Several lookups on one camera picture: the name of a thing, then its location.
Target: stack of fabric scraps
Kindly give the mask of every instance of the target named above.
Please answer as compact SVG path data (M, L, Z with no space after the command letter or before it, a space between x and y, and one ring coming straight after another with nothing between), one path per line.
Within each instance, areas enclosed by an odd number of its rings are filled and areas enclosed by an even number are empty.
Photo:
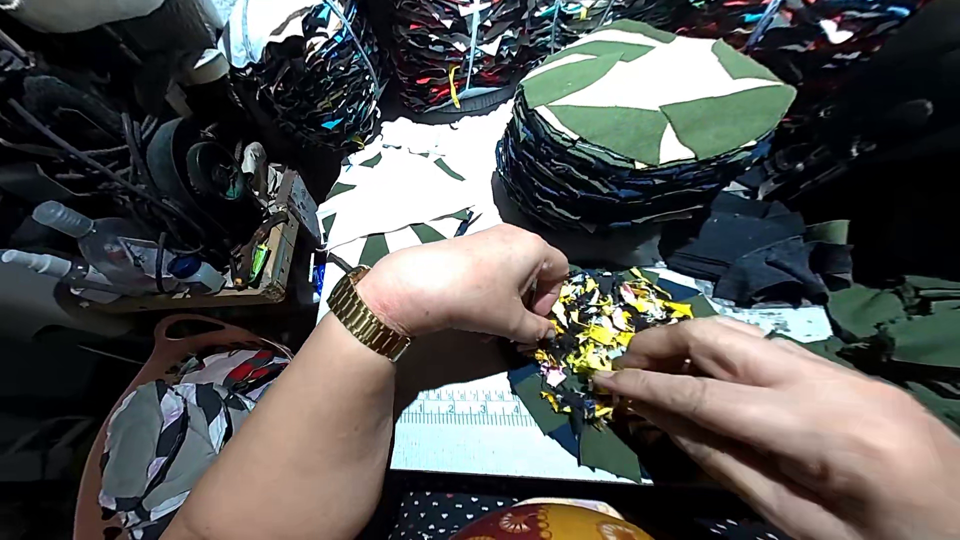
M390 59L356 0L241 0L219 47L240 93L255 96L297 143L363 147L379 117Z
M508 86L519 57L518 0L396 0L400 97L425 112Z
M524 15L527 51L537 61L620 19L669 28L684 2L644 0L537 0Z
M508 378L543 433L581 465L650 483L634 450L612 431L616 402L594 392L592 375L611 371L636 332L713 314L698 291L658 281L653 273L574 270L549 316L557 336L529 353L533 363ZM625 419L623 426L629 425Z
M723 41L616 21L521 81L499 174L556 229L685 215L767 154L795 94Z
M802 344L909 391L960 433L960 282L905 276L830 293L836 336Z
M358 264L373 266L391 252L479 230L476 222L486 214L476 206L482 184L467 179L473 172L455 170L432 152L387 143L351 156L317 209L326 251L318 317L328 311L337 281ZM486 190L490 197L489 173ZM483 228L499 222L493 212L486 217Z
M117 514L134 540L159 538L289 361L265 350L191 358L180 383L156 380L134 390L107 426L105 516Z
M682 36L722 38L800 89L798 106L828 98L926 0L691 2Z
M831 290L851 283L848 226L847 221L834 221L807 227L782 203L722 192L692 238L666 231L660 252L668 268L714 282L713 298L737 306L763 302L798 306L804 299L822 305Z

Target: yellow tag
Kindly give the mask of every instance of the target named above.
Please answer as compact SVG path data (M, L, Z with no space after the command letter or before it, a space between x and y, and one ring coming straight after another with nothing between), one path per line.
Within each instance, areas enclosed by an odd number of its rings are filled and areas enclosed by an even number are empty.
M446 74L447 79L450 80L450 97L453 98L453 106L457 109L460 108L460 98L457 97L457 86L453 84L453 72L460 69L459 65L451 65L450 72Z

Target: black fabric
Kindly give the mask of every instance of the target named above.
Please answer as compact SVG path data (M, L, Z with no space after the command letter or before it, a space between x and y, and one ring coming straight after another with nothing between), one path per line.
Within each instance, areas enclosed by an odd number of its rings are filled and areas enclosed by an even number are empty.
M849 285L850 247L806 241L804 219L781 203L749 200L721 192L699 231L684 243L664 231L667 267L714 282L715 298L739 306L760 302L815 304L831 290ZM672 253L664 246L677 247Z

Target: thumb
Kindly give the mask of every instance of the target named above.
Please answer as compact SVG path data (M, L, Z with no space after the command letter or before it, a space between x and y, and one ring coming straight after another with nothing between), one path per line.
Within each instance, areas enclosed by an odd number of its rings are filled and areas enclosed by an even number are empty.
M553 338L557 333L553 323L527 310L520 302L516 303L512 318L503 335L516 342L533 345L544 337Z

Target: ruler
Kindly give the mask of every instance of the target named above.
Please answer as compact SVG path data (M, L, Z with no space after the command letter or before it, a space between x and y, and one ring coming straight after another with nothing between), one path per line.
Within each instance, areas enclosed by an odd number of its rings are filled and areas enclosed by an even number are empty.
M540 431L503 373L420 392L396 422L391 468L632 483L580 466Z

